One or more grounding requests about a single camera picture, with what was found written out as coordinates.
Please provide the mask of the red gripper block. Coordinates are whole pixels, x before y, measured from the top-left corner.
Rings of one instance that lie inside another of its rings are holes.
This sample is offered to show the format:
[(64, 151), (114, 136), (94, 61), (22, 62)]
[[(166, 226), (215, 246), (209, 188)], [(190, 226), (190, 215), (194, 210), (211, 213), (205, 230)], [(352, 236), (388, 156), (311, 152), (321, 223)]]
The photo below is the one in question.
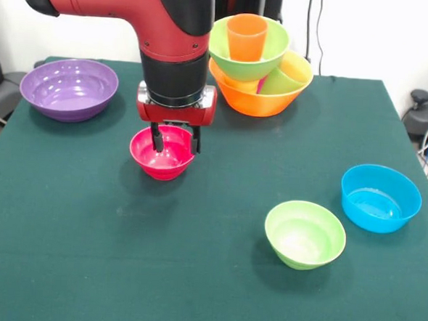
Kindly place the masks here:
[(184, 123), (192, 126), (192, 155), (201, 152), (201, 128), (209, 126), (215, 116), (217, 106), (217, 89), (214, 86), (206, 85), (199, 95), (199, 99), (188, 107), (164, 107), (151, 100), (145, 81), (139, 83), (136, 107), (139, 117), (143, 121), (151, 123), (152, 146), (157, 152), (163, 151), (163, 137), (159, 128), (159, 123)]

